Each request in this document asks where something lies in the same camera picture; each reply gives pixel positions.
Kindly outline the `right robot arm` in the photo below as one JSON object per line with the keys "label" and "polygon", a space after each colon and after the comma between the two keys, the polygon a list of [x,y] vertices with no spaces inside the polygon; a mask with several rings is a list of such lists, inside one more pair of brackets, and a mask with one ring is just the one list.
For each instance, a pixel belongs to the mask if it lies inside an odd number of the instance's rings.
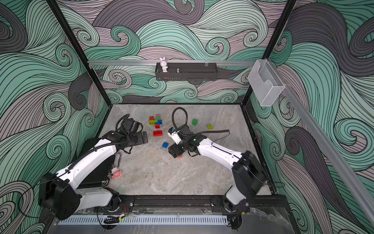
{"label": "right robot arm", "polygon": [[261,188],[268,184],[263,166],[250,151],[241,153],[230,150],[209,139],[203,132],[191,132],[185,124],[179,129],[171,127],[168,136],[174,141],[168,148],[174,158],[188,152],[190,157],[210,158],[232,172],[234,185],[225,193],[222,202],[228,212],[236,211],[241,202],[255,198]]}

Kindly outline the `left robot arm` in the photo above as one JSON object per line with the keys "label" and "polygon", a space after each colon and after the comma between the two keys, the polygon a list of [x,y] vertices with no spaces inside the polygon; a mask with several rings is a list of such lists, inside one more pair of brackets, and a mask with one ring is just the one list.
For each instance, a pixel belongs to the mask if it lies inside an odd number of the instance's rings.
{"label": "left robot arm", "polygon": [[56,173],[42,176],[38,204],[52,212],[59,220],[65,220],[75,212],[93,208],[119,207],[119,194],[106,186],[81,187],[81,184],[108,158],[128,147],[148,143],[145,131],[122,133],[109,131],[80,158]]}

